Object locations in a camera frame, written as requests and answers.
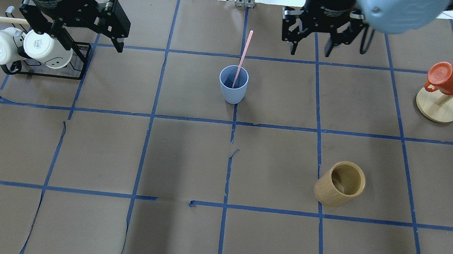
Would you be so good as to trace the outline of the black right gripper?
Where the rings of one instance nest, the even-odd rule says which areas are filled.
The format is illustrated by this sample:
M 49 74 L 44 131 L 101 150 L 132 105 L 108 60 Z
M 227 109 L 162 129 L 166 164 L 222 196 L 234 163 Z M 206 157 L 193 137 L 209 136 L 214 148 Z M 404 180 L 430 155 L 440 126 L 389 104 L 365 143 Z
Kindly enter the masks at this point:
M 329 39 L 324 56 L 341 44 L 349 45 L 363 32 L 368 35 L 369 24 L 355 0 L 306 0 L 300 9 L 283 7 L 282 41 L 291 43 L 290 54 L 296 54 L 299 42 L 311 33 L 324 33 Z

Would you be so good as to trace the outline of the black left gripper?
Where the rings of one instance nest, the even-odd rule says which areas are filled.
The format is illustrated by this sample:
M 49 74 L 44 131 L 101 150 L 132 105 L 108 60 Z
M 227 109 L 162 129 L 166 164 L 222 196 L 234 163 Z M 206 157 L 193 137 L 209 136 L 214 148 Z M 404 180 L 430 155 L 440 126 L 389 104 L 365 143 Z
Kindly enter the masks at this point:
M 72 49 L 72 37 L 65 27 L 101 33 L 118 53 L 130 33 L 131 22 L 118 0 L 23 0 L 19 10 L 33 31 L 57 39 L 67 51 Z

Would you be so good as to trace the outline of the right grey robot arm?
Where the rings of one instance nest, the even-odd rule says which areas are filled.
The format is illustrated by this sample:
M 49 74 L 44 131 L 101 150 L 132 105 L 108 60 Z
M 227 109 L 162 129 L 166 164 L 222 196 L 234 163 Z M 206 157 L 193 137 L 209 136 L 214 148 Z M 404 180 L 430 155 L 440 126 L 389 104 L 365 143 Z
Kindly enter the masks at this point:
M 349 45 L 360 32 L 403 34 L 426 26 L 440 13 L 453 11 L 453 0 L 306 0 L 301 9 L 282 10 L 282 41 L 291 54 L 311 33 L 328 34 L 325 54 Z

